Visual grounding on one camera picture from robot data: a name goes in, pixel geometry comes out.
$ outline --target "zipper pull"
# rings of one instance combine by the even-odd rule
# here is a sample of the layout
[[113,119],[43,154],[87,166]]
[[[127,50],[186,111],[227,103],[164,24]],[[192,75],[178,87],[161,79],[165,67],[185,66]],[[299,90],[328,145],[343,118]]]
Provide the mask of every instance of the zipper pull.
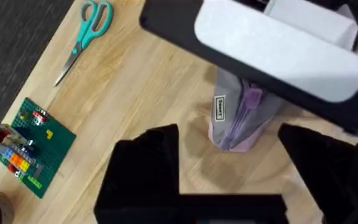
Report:
[[260,103],[262,90],[260,88],[249,88],[245,92],[246,105],[249,109],[254,110]]

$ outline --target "gray carpet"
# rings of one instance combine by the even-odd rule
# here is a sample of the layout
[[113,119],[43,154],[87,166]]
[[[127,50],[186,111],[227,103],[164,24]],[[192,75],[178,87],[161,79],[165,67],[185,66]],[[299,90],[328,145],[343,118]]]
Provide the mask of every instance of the gray carpet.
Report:
[[0,0],[0,120],[73,0]]

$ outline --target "label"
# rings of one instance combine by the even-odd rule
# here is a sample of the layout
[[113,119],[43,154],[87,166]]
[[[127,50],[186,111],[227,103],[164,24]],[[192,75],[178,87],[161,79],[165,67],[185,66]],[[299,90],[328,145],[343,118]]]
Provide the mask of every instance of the label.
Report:
[[225,112],[226,112],[226,95],[223,96],[215,96],[215,121],[224,121]]

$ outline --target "wooden tabletop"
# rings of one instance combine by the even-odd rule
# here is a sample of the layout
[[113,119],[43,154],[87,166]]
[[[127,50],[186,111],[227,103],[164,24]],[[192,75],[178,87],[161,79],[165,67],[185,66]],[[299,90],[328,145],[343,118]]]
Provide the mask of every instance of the wooden tabletop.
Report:
[[293,223],[321,223],[321,214],[277,139],[283,121],[350,142],[342,131],[287,105],[249,152],[224,153],[207,136],[215,66],[142,30],[144,0],[114,0],[107,33],[82,53],[53,87],[80,28],[76,0],[4,118],[25,97],[46,109],[77,138],[43,199],[0,163],[0,191],[15,207],[15,223],[96,223],[93,206],[109,156],[120,139],[177,123],[182,193],[281,193]]

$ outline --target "pencil case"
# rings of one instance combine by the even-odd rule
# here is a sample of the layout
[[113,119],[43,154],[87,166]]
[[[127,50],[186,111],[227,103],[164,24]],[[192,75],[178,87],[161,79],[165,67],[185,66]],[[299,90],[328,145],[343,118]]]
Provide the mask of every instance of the pencil case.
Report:
[[281,98],[219,68],[208,136],[222,150],[246,152],[281,105]]

